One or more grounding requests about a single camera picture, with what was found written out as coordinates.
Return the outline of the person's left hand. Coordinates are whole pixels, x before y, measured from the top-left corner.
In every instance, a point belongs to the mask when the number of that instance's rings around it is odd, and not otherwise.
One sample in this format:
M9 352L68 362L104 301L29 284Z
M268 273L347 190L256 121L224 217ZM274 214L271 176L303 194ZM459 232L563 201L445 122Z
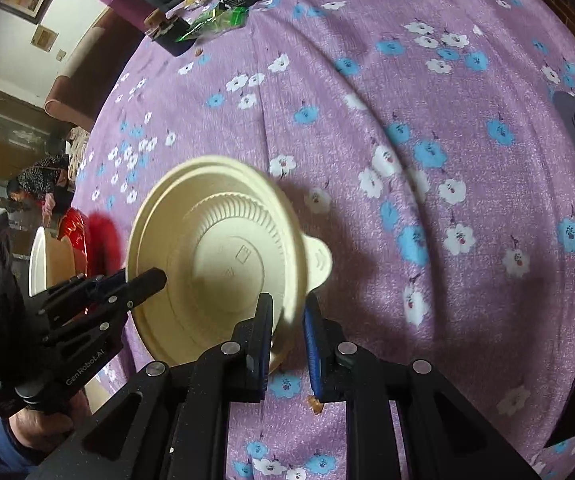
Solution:
M9 425L18 443L24 448L51 453L77 430L91 415L84 390L76 393L60 412L45 414L23 408L9 418Z

